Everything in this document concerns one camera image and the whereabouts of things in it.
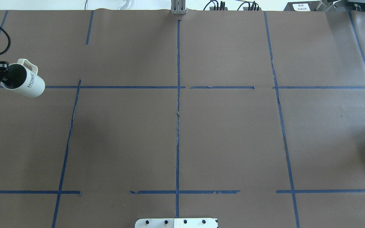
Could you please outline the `white mug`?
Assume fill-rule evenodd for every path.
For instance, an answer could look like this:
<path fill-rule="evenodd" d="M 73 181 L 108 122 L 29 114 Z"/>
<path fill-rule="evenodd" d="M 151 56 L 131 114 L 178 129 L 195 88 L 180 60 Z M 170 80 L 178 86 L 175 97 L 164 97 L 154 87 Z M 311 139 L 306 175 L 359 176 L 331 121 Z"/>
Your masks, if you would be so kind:
<path fill-rule="evenodd" d="M 45 90 L 44 80 L 38 76 L 38 67 L 25 58 L 9 64 L 7 75 L 1 80 L 3 88 L 20 95 L 35 98 Z"/>

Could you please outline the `aluminium frame post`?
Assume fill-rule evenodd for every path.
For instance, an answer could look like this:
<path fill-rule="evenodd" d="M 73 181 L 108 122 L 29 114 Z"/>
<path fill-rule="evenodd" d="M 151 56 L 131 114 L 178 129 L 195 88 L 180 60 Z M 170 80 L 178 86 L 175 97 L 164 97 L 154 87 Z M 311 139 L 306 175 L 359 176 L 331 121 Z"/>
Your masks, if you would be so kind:
<path fill-rule="evenodd" d="M 170 12 L 172 15 L 186 14 L 186 12 L 187 12 L 186 0 L 171 0 Z"/>

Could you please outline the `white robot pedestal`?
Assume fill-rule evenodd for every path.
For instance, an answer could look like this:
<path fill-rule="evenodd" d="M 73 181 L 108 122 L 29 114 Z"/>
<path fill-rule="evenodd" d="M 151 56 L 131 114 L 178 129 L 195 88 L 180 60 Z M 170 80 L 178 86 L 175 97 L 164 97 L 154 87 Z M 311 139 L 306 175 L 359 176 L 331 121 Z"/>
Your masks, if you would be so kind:
<path fill-rule="evenodd" d="M 218 228 L 214 218 L 152 218 L 138 219 L 135 228 Z"/>

